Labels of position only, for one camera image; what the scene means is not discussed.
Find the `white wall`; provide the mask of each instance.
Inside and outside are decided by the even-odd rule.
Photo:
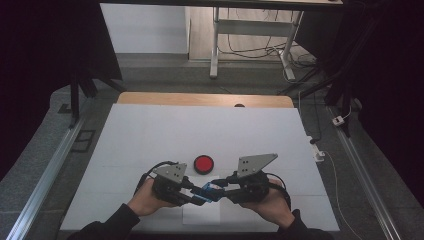
[[[116,53],[188,53],[186,7],[101,4]]]

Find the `red button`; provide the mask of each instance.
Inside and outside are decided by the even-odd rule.
[[[213,160],[211,157],[206,155],[201,155],[194,160],[194,170],[198,174],[206,175],[210,173],[213,169]]]

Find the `black sleeve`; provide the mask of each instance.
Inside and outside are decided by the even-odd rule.
[[[307,228],[300,218],[300,211],[293,211],[294,222],[287,229],[278,229],[279,240],[334,240],[328,232],[320,229]]]
[[[92,222],[68,240],[122,240],[140,222],[138,216],[126,204],[122,204],[105,223]]]

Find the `wooden floor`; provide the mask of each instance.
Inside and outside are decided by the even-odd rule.
[[[261,9],[235,9],[235,8],[221,8],[219,11],[220,19],[240,19],[252,21],[279,21],[291,22],[291,11],[277,11],[277,10],[261,10]],[[190,60],[210,60],[212,51],[213,39],[213,8],[210,7],[191,7],[190,8]],[[219,60],[256,60],[256,61],[280,61],[276,52],[271,53],[269,56],[265,48],[269,41],[268,47],[272,49],[273,46],[281,47],[281,44],[286,42],[284,37],[270,37],[267,36],[241,36],[241,35],[227,35],[220,34],[218,37],[218,47],[221,50],[218,57]],[[222,53],[240,50],[261,49],[251,52],[239,52],[239,54],[246,55],[253,58],[241,57],[234,54]],[[294,46],[291,49],[294,59],[298,56],[307,54],[308,52],[300,46]]]

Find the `white metal table leg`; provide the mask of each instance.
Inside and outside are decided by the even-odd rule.
[[[218,76],[218,26],[219,25],[219,8],[214,8],[213,16],[213,45],[211,56],[211,71],[209,77],[215,79]]]
[[[296,36],[297,28],[299,27],[300,18],[302,17],[303,12],[298,12],[296,18],[294,19],[292,28],[290,30],[290,34],[287,37],[286,46],[284,51],[279,51],[281,62],[283,63],[284,72],[287,76],[288,81],[294,81],[296,78],[294,77],[293,70],[291,69],[290,62],[288,59],[290,48],[293,44],[294,37]]]

